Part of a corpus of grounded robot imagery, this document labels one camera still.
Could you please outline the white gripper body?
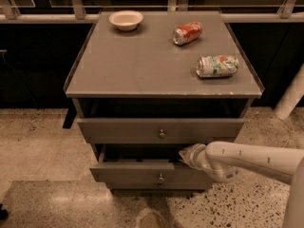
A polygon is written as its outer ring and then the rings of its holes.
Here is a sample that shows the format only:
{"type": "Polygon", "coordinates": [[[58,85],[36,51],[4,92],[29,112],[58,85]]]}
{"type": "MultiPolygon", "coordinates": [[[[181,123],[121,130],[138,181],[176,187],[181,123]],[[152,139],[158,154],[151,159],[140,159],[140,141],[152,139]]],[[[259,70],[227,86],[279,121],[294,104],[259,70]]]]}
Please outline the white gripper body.
{"type": "Polygon", "coordinates": [[[179,151],[181,160],[189,167],[196,170],[206,170],[209,167],[209,161],[206,157],[206,145],[196,143],[185,147],[179,151]]]}

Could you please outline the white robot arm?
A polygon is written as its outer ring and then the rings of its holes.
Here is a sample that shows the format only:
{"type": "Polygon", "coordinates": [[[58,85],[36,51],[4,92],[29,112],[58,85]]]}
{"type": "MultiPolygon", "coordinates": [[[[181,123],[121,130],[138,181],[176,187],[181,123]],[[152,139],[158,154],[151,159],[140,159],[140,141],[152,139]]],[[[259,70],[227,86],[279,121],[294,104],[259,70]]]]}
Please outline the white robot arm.
{"type": "Polygon", "coordinates": [[[231,182],[238,168],[290,184],[282,228],[304,226],[304,150],[233,142],[196,143],[179,151],[189,167],[217,182],[231,182]]]}

